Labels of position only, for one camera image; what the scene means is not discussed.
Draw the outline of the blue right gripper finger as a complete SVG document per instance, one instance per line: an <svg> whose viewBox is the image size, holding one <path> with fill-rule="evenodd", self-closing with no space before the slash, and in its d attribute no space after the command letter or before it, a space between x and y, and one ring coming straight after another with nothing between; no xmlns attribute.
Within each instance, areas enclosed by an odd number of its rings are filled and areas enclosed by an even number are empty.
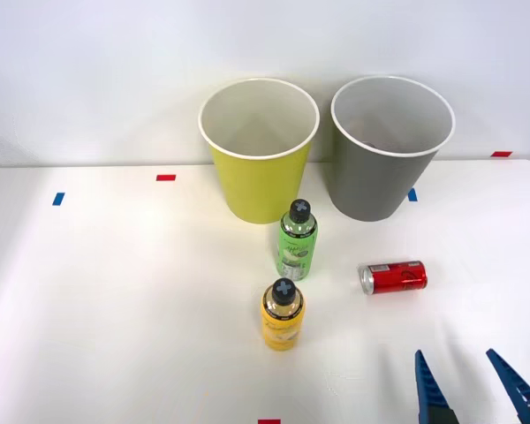
<svg viewBox="0 0 530 424"><path fill-rule="evenodd" d="M530 385L494 349L486 351L522 424L530 424Z"/></svg>
<svg viewBox="0 0 530 424"><path fill-rule="evenodd" d="M414 354L420 424L459 424L421 350Z"/></svg>

